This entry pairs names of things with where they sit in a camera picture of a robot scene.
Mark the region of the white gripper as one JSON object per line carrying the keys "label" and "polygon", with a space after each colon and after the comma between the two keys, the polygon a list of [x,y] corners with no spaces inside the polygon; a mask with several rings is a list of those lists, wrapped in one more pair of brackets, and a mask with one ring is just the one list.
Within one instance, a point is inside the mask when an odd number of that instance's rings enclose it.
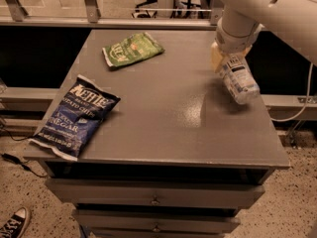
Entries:
{"label": "white gripper", "polygon": [[215,42],[211,45],[211,68],[218,73],[225,63],[227,54],[241,53],[244,57],[257,40],[262,26],[247,18],[229,19],[222,17],[216,28]]}

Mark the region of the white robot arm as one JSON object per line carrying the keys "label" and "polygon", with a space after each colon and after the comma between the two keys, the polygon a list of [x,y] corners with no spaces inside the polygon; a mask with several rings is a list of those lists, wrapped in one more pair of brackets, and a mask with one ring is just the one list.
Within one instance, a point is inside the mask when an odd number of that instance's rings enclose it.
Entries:
{"label": "white robot arm", "polygon": [[317,0],[221,0],[224,11],[211,47],[217,70],[227,54],[244,53],[266,28],[317,65]]}

